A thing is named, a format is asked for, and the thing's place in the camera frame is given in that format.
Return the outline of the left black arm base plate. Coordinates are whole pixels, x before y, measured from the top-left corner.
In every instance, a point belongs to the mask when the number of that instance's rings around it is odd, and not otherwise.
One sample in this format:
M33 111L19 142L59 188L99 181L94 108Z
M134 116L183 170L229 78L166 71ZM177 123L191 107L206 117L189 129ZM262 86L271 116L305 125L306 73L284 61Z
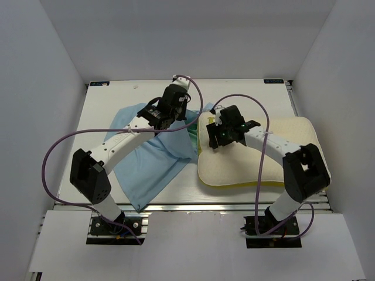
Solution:
M129 232L128 229L108 224L98 216L92 216L86 238L87 245L142 245L148 226L148 219L136 216L125 217L122 222L126 225L140 241Z

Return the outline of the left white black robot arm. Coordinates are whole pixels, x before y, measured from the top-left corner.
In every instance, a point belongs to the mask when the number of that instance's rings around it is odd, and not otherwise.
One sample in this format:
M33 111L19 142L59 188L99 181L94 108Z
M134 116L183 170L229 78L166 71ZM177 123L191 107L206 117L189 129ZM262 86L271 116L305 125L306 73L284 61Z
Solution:
M164 90L156 105L149 102L125 126L98 147L74 152L70 183L93 205L104 219L104 227L112 234L124 226L124 214L111 196L108 175L124 157L152 139L154 132L135 132L136 129L165 130L175 121L184 121L188 103L189 82L174 81Z

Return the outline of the cream yellow-edged pillow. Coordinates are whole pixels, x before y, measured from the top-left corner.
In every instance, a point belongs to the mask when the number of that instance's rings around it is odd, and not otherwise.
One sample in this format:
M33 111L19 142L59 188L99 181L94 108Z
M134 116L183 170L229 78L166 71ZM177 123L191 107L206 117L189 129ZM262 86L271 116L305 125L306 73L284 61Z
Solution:
M235 142L212 149L206 126L213 124L214 119L213 114L205 112L198 121L197 171L200 180L213 187L256 185L261 152ZM300 145L313 143L323 152L313 125L305 117L271 118L270 131Z

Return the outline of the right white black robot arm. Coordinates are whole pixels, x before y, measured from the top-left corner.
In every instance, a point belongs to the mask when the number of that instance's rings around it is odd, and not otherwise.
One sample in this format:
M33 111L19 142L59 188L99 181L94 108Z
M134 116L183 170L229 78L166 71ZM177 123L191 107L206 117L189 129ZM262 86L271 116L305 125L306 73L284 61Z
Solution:
M211 109L213 123L207 125L209 146L213 149L240 143L270 157L283 169L284 191L264 212L255 217L257 235L276 234L312 195L331 183L319 148L313 143L299 145L267 131L257 121L246 121L235 105Z

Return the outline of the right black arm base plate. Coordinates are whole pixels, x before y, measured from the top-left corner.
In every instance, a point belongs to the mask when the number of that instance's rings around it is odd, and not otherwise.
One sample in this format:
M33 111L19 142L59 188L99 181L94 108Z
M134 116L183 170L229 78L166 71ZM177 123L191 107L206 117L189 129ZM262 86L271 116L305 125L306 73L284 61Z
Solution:
M244 226L240 231L245 235L247 249L283 249L301 248L300 234L296 217L289 219L284 225L268 235L259 236L255 231L255 217L244 217Z

